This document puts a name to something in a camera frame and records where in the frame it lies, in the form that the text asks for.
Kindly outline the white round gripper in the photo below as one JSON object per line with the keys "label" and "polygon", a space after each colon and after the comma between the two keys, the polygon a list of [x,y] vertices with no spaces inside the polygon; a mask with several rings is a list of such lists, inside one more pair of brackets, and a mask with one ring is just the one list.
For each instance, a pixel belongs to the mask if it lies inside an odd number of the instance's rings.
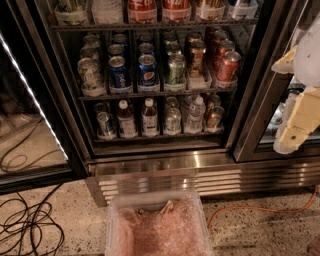
{"label": "white round gripper", "polygon": [[295,45],[277,60],[271,70],[279,74],[294,73],[305,86],[312,86],[299,94],[291,91],[285,102],[273,149],[279,154],[291,154],[320,126],[320,15],[298,47]]}

